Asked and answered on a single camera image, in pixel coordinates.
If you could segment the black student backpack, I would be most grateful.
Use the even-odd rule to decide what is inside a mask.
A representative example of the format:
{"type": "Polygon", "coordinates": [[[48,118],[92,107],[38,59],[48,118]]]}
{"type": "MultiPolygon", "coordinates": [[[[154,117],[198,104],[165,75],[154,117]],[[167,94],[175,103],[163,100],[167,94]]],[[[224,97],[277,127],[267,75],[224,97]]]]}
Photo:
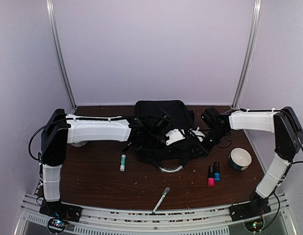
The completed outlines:
{"type": "Polygon", "coordinates": [[[194,113],[180,100],[136,102],[134,115],[143,127],[135,131],[138,159],[163,173],[177,173],[188,160],[207,156],[205,134],[195,126],[194,113]]]}

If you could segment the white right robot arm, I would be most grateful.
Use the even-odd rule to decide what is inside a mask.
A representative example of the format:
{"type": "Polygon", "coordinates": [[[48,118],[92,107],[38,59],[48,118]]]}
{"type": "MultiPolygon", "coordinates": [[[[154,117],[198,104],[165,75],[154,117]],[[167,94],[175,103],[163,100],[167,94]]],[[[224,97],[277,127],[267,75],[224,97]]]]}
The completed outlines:
{"type": "Polygon", "coordinates": [[[258,215],[286,178],[295,156],[303,147],[303,128],[296,113],[290,106],[270,110],[229,110],[224,113],[210,107],[204,110],[201,118],[210,129],[203,139],[207,153],[233,130],[263,132],[264,135],[272,136],[269,144],[265,145],[271,156],[267,161],[268,167],[246,205],[246,212],[250,216],[258,215]]]}

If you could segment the thin green white pen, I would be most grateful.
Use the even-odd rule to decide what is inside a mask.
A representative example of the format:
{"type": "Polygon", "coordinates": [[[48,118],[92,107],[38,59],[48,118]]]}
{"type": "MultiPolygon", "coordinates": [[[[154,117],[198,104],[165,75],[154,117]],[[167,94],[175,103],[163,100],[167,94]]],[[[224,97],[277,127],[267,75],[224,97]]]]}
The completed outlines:
{"type": "Polygon", "coordinates": [[[164,198],[167,196],[168,192],[170,191],[170,187],[166,187],[160,197],[160,199],[158,200],[157,204],[155,205],[155,207],[152,210],[152,214],[155,214],[156,211],[158,210],[158,208],[160,207],[161,203],[163,202],[164,198]]]}

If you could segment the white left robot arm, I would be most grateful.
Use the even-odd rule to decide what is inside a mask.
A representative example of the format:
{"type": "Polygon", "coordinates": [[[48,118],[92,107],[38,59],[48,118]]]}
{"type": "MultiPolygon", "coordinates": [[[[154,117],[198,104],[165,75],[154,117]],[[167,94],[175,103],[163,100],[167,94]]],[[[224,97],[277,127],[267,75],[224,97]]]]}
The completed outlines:
{"type": "Polygon", "coordinates": [[[54,217],[65,213],[60,196],[60,175],[69,144],[82,147],[90,141],[146,141],[162,137],[152,122],[154,119],[164,120],[157,116],[76,116],[66,114],[64,109],[55,110],[47,124],[37,130],[41,134],[41,151],[36,160],[47,211],[54,217]]]}

